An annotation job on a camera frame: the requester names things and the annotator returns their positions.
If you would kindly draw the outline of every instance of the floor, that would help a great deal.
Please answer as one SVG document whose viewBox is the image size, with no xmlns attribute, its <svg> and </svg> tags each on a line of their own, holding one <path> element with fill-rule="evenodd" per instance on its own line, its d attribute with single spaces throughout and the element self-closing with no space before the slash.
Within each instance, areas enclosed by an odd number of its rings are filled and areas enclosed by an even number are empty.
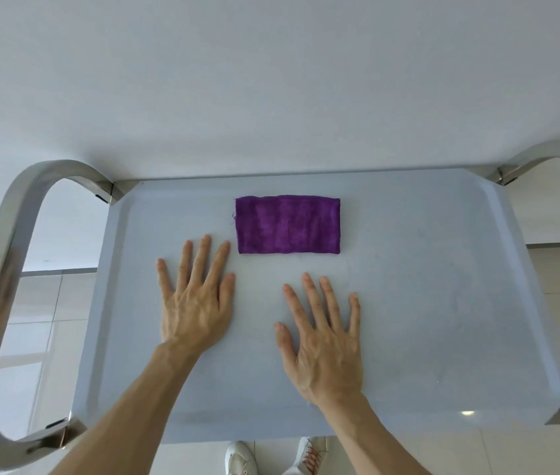
<svg viewBox="0 0 560 475">
<path fill-rule="evenodd" d="M 560 326 L 560 248 L 531 250 Z M 86 332 L 94 273 L 23 277 L 0 352 L 0 430 L 19 438 L 67 416 Z M 434 475 L 559 475 L 560 426 L 535 431 L 403 436 Z M 261 475 L 292 464 L 297 439 L 249 443 Z M 354 473 L 336 439 L 325 464 L 330 475 Z M 221 474 L 228 442 L 162 445 L 152 473 Z M 47 474 L 66 451 L 15 473 Z"/>
</svg>

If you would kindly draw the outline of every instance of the folded purple cloth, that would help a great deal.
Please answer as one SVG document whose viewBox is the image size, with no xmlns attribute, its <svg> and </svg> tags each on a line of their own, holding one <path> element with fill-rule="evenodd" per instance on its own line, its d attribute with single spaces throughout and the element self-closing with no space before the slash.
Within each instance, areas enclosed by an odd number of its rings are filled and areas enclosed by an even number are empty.
<svg viewBox="0 0 560 475">
<path fill-rule="evenodd" d="M 236 199 L 239 253 L 339 253 L 339 198 L 244 196 Z"/>
</svg>

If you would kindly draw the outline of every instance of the shoe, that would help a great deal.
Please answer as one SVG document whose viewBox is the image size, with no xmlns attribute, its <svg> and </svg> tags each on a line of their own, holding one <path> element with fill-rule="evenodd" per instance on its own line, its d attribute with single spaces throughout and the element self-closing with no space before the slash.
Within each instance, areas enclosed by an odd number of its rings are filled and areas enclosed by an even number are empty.
<svg viewBox="0 0 560 475">
<path fill-rule="evenodd" d="M 326 454 L 328 454 L 326 437 L 302 437 L 298 445 L 298 456 L 293 466 L 300 469 L 301 472 L 317 475 Z"/>
<path fill-rule="evenodd" d="M 242 441 L 230 445 L 225 454 L 227 475 L 258 475 L 256 460 Z"/>
</svg>

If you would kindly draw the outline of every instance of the person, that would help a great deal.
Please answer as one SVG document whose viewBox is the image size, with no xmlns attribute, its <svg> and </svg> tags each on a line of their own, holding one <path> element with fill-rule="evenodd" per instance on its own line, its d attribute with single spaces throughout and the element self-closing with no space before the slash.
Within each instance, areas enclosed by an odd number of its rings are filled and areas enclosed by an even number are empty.
<svg viewBox="0 0 560 475">
<path fill-rule="evenodd" d="M 54 475 L 150 471 L 183 383 L 203 352 L 227 332 L 232 318 L 236 275 L 228 273 L 221 279 L 230 245 L 224 242 L 218 248 L 203 279 L 210 244 L 210 236 L 205 235 L 190 271 L 192 242 L 185 242 L 176 286 L 170 282 L 165 261 L 158 259 L 163 343 L 143 373 L 52 471 Z M 293 288 L 282 288 L 300 334 L 300 349 L 295 353 L 287 327 L 274 325 L 289 380 L 319 407 L 358 475 L 430 475 L 386 430 L 362 394 L 361 308 L 356 293 L 348 297 L 346 329 L 330 281 L 326 277 L 319 281 L 324 300 L 308 273 L 302 276 L 315 326 Z M 326 454 L 323 442 L 324 438 L 302 438 L 295 464 L 286 474 L 318 475 Z M 229 447 L 225 471 L 227 475 L 257 475 L 255 460 L 244 443 Z"/>
</svg>

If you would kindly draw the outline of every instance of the person's right arm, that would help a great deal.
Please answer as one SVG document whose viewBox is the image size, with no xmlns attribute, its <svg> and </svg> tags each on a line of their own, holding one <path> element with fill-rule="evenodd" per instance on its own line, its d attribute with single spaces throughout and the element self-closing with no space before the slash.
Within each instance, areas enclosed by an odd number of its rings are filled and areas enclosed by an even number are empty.
<svg viewBox="0 0 560 475">
<path fill-rule="evenodd" d="M 350 327 L 345 330 L 328 279 L 320 279 L 328 318 L 308 273 L 302 276 L 302 284 L 315 327 L 293 288 L 284 286 L 284 296 L 300 332 L 298 353 L 293 350 L 288 329 L 280 323 L 274 326 L 284 370 L 291 382 L 305 399 L 320 408 L 358 475 L 431 475 L 386 430 L 361 393 L 363 365 L 357 295 L 349 297 Z"/>
</svg>

